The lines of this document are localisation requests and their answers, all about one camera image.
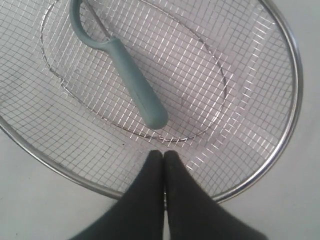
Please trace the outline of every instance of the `plastic handle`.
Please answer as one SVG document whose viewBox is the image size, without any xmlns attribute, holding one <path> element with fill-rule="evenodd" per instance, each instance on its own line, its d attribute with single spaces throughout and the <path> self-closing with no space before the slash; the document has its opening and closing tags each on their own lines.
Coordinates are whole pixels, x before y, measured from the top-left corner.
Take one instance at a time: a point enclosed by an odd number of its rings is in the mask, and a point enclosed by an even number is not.
<svg viewBox="0 0 320 240">
<path fill-rule="evenodd" d="M 168 123 L 168 112 L 155 94 L 153 88 L 116 37 L 105 42 L 100 49 L 112 59 L 119 76 L 133 99 L 145 124 L 150 129 L 161 129 Z"/>
</svg>

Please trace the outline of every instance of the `wire mesh basket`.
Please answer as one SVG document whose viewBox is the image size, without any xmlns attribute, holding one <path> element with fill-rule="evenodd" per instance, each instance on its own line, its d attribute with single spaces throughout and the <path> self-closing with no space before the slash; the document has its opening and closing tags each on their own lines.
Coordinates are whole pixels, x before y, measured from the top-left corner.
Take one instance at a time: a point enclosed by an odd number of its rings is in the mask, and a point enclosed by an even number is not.
<svg viewBox="0 0 320 240">
<path fill-rule="evenodd" d="M 216 201 L 276 161 L 303 92 L 295 40 L 270 0 L 92 0 L 168 111 L 146 127 L 112 61 L 84 45 L 68 0 L 0 4 L 0 126 L 55 172 L 120 198 L 150 150 L 175 150 Z M 83 28 L 103 33 L 80 9 Z"/>
</svg>

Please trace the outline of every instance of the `wire frying basket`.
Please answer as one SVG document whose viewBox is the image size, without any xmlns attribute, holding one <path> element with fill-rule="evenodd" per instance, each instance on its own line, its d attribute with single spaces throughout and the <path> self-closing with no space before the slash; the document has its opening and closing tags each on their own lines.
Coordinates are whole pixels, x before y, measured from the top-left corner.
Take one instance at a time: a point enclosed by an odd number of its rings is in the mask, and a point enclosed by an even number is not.
<svg viewBox="0 0 320 240">
<path fill-rule="evenodd" d="M 254 183 L 295 128 L 302 66 L 270 0 L 89 0 L 168 112 L 149 129 L 110 57 L 83 44 L 68 0 L 0 6 L 0 126 L 70 180 L 121 197 L 150 150 L 175 150 L 216 201 Z M 80 7 L 83 29 L 105 35 Z"/>
</svg>

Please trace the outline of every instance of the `teal handle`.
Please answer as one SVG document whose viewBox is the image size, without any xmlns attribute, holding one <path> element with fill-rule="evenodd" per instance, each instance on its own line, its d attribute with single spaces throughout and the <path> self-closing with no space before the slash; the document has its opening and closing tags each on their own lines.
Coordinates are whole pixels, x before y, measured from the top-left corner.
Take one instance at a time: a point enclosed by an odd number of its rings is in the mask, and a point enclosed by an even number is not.
<svg viewBox="0 0 320 240">
<path fill-rule="evenodd" d="M 82 0 L 70 1 L 69 19 L 75 34 L 87 46 L 110 56 L 147 127 L 153 130 L 165 127 L 169 120 L 168 112 L 123 43 L 114 36 L 106 42 L 97 42 L 88 36 L 80 21 L 81 3 Z"/>
</svg>

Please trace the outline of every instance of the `white floor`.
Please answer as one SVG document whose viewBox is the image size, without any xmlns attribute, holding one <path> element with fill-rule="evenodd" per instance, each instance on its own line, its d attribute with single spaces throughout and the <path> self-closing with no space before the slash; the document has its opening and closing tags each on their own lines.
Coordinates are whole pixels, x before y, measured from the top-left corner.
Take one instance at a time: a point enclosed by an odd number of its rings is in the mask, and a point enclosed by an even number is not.
<svg viewBox="0 0 320 240">
<path fill-rule="evenodd" d="M 270 240 L 316 240 L 320 236 L 320 2 L 275 3 L 300 47 L 305 84 L 301 116 L 271 171 L 222 205 Z M 47 169 L 0 132 L 0 240 L 65 240 L 112 203 Z"/>
</svg>

